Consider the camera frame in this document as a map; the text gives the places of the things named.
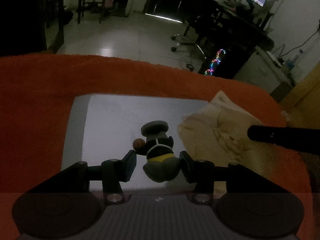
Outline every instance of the black handle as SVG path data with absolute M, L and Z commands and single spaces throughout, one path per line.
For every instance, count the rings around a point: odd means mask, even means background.
M 253 125 L 248 129 L 251 140 L 274 143 L 287 149 L 320 155 L 320 130 Z

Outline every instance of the cable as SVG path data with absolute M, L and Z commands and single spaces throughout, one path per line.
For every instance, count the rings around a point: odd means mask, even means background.
M 295 48 L 293 48 L 293 49 L 290 49 L 287 53 L 285 53 L 285 54 L 283 54 L 283 55 L 280 55 L 279 57 L 283 57 L 283 56 L 285 56 L 285 55 L 288 55 L 291 51 L 293 51 L 294 49 L 298 49 L 298 48 L 300 48 L 300 47 L 302 47 L 304 44 L 306 44 L 318 31 L 319 31 L 319 29 L 320 28 L 318 28 L 317 30 L 316 30 L 316 32 L 314 33 L 314 34 L 312 34 L 304 43 L 302 43 L 300 46 L 298 46 L 298 47 L 295 47 Z
M 285 44 L 280 45 L 277 49 L 274 49 L 273 51 L 271 51 L 271 53 L 272 53 L 272 54 L 275 54 L 276 51 L 278 51 L 280 48 L 283 49 L 283 47 L 285 47 Z
M 195 69 L 197 71 L 198 67 L 201 66 L 201 62 L 199 62 L 192 53 L 189 53 L 188 57 L 189 59 L 183 57 L 179 59 L 180 68 L 190 72 L 193 72 Z
M 284 51 L 285 45 L 283 46 L 283 48 L 281 49 L 280 53 L 279 53 L 279 57 L 281 55 L 281 53 Z

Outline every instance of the tile floor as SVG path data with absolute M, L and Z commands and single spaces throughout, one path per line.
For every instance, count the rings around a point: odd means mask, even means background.
M 201 67 L 204 59 L 198 49 L 181 46 L 177 52 L 170 51 L 177 43 L 170 37 L 183 33 L 186 25 L 141 13 L 131 13 L 128 18 L 106 17 L 101 24 L 98 18 L 98 14 L 87 12 L 78 25 L 74 14 L 64 28 L 65 42 L 57 54 L 119 57 L 180 69 L 189 63 L 195 72 Z M 193 29 L 188 37 L 197 38 Z

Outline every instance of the basketball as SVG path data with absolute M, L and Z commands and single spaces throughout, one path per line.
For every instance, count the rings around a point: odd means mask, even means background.
M 136 151 L 143 148 L 145 145 L 146 142 L 144 141 L 144 139 L 141 138 L 135 139 L 132 143 L 133 149 Z

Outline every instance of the desk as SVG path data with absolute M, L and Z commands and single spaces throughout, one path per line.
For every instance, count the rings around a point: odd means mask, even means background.
M 252 21 L 239 16 L 226 4 L 217 2 L 217 9 L 219 10 L 219 14 L 216 24 L 221 22 L 223 15 L 229 16 L 230 32 L 235 42 L 242 47 L 244 46 L 247 52 L 252 52 L 256 46 L 269 51 L 273 48 L 273 41 Z

